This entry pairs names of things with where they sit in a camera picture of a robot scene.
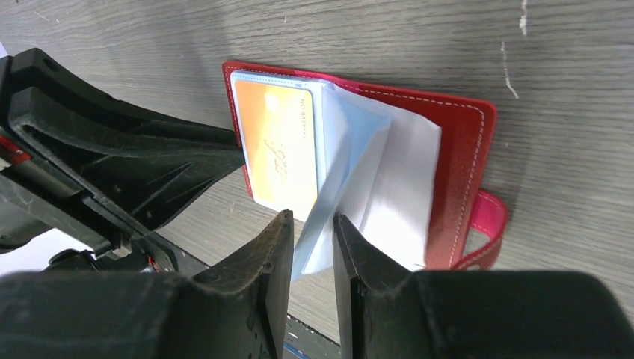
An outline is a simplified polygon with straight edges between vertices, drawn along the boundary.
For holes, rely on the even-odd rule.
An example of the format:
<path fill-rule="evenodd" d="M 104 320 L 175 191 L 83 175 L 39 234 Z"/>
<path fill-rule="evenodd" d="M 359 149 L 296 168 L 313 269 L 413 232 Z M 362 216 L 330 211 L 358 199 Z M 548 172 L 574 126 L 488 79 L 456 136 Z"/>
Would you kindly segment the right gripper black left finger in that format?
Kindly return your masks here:
<path fill-rule="evenodd" d="M 294 221 L 283 210 L 212 267 L 101 269 L 90 254 L 1 279 L 3 358 L 281 358 Z"/>

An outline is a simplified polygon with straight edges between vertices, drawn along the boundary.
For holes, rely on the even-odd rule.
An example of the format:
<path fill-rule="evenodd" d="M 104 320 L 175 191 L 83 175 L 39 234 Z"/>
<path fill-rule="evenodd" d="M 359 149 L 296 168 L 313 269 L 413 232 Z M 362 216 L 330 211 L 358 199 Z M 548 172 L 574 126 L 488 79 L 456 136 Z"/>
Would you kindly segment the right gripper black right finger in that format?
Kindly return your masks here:
<path fill-rule="evenodd" d="M 344 358 L 631 358 L 612 293 L 574 271 L 410 271 L 333 218 Z"/>

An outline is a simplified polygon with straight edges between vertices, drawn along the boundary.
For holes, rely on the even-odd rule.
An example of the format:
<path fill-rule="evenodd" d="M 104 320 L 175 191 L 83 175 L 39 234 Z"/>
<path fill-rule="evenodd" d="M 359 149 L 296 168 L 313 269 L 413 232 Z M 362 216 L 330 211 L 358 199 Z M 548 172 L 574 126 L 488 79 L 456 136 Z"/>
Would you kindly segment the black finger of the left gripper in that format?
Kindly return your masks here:
<path fill-rule="evenodd" d="M 118 100 L 41 49 L 1 60 L 1 246 L 59 229 L 118 248 L 244 164 L 233 131 Z"/>

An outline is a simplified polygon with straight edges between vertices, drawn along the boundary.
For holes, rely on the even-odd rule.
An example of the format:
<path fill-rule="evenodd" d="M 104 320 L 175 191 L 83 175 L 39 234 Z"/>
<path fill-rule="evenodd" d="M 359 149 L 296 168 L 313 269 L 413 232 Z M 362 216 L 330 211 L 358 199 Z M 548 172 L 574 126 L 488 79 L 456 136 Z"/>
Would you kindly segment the red leather card holder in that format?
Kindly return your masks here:
<path fill-rule="evenodd" d="M 293 280 L 333 265 L 337 213 L 411 271 L 488 269 L 496 262 L 508 210 L 480 188 L 496 125 L 492 103 L 240 61 L 222 70 L 252 198 L 235 81 L 313 96 L 318 194 L 301 220 Z"/>

